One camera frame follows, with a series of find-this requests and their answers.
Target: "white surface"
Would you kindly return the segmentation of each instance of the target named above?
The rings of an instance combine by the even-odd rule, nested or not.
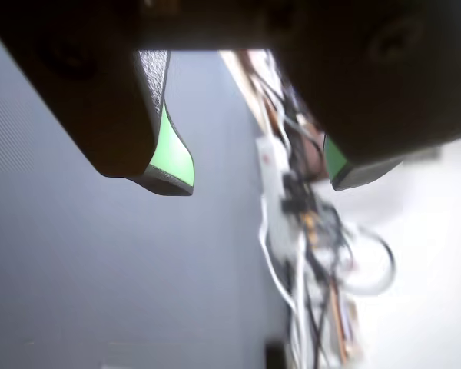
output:
[[[440,161],[400,166],[362,188],[317,186],[346,221],[391,244],[398,275],[377,298],[357,298],[362,369],[461,367],[461,141]]]

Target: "electrical cable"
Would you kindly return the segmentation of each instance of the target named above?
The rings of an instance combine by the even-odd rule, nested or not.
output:
[[[306,247],[307,236],[300,234],[297,247],[297,269],[296,269],[296,307],[297,307],[297,325],[299,326],[299,349],[300,349],[300,369],[307,369],[307,332],[306,332],[306,306],[305,306],[305,280],[304,273],[306,267]]]
[[[284,103],[284,98],[282,98],[278,92],[275,91],[273,87],[264,79],[256,70],[253,70],[253,75],[260,81],[260,83],[272,94],[277,98],[281,104]]]
[[[292,118],[287,117],[286,115],[284,115],[284,122],[287,123],[288,126],[290,128],[292,128],[294,131],[296,131],[297,133],[303,135],[314,146],[314,148],[317,151],[317,155],[318,155],[318,157],[320,159],[320,162],[324,163],[323,150],[321,150],[321,147],[316,142],[314,137],[308,131],[306,131],[302,126],[300,126],[298,123],[296,123]]]
[[[271,278],[273,279],[275,286],[277,287],[278,292],[285,300],[287,305],[289,306],[290,310],[292,311],[293,315],[297,315],[297,308],[295,306],[295,302],[292,297],[288,294],[285,287],[280,282],[280,279],[275,272],[275,268],[271,262],[270,252],[268,251],[266,239],[267,239],[267,232],[268,232],[268,214],[267,214],[267,201],[264,198],[264,195],[261,196],[261,214],[263,220],[261,221],[260,230],[258,232],[258,238],[260,240],[261,249],[263,250],[265,261],[267,262],[268,270],[270,271]]]
[[[359,234],[363,235],[364,237],[370,238],[376,241],[381,246],[383,246],[390,261],[390,269],[388,270],[384,278],[381,278],[377,283],[370,286],[353,286],[351,284],[346,283],[345,280],[338,280],[338,282],[340,284],[340,287],[350,294],[354,294],[357,296],[377,296],[379,294],[382,294],[385,290],[387,290],[394,281],[394,278],[396,276],[396,261],[394,259],[394,254],[387,242],[384,241],[378,234],[375,234],[364,227],[357,227],[359,230]]]
[[[326,352],[324,350],[324,347],[322,345],[322,341],[320,339],[320,331],[319,331],[319,328],[316,324],[316,319],[314,318],[314,314],[313,314],[313,305],[311,303],[311,299],[310,299],[310,294],[307,294],[307,306],[308,306],[308,313],[309,313],[309,321],[310,321],[310,325],[311,325],[311,330],[313,332],[313,342],[316,342],[316,340],[318,340],[318,346],[319,346],[319,349],[320,349],[320,353],[323,355],[324,357],[324,361],[326,362],[326,366],[328,368],[331,368],[331,365],[330,365],[330,360],[328,359],[328,356],[326,355]]]

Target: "black cable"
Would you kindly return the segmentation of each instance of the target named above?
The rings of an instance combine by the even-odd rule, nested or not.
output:
[[[320,348],[323,346],[323,329],[324,321],[326,320],[326,312],[328,310],[328,303],[330,301],[330,286],[326,286],[326,290],[323,296],[323,306],[320,312],[320,321],[317,328],[317,340],[314,341],[314,365],[313,369],[319,369],[320,366]]]
[[[382,294],[393,283],[394,278],[396,276],[396,261],[394,259],[394,254],[390,246],[378,234],[375,234],[372,231],[369,231],[363,227],[359,227],[359,232],[383,246],[383,248],[386,250],[388,258],[390,259],[390,269],[386,277],[381,278],[381,280],[374,285],[360,288],[357,286],[349,285],[345,283],[345,281],[339,280],[340,287],[351,294],[359,296],[377,296],[378,294]]]
[[[300,135],[303,135],[311,144],[313,144],[314,148],[317,151],[317,154],[321,160],[321,165],[324,163],[324,154],[323,150],[321,150],[321,147],[319,144],[316,142],[313,136],[306,131],[303,127],[299,125],[299,123],[294,122],[292,118],[287,117],[286,115],[284,116],[284,122],[287,123],[287,125],[292,128],[294,131],[299,133]]]
[[[253,74],[256,76],[256,78],[258,78],[260,80],[260,83],[262,83],[266,88],[265,90],[269,90],[268,92],[271,92],[275,98],[277,98],[280,103],[283,105],[284,104],[284,98],[282,98],[278,92],[275,91],[275,89],[273,87],[270,86],[270,84],[267,82],[266,79],[264,79],[263,77],[261,77],[261,75],[256,71],[256,70],[253,70]]]
[[[320,330],[316,324],[316,319],[314,318],[314,314],[313,314],[313,304],[310,300],[310,295],[309,293],[307,293],[307,313],[309,314],[309,321],[310,321],[310,325],[311,325],[311,330],[313,332],[313,342],[314,344],[316,344],[317,342],[317,345],[319,347],[319,351],[321,352],[321,354],[323,355],[324,357],[324,360],[326,362],[328,362],[328,356],[326,355],[326,352],[324,351],[324,347],[323,347],[323,343],[321,341],[321,335],[320,335]]]

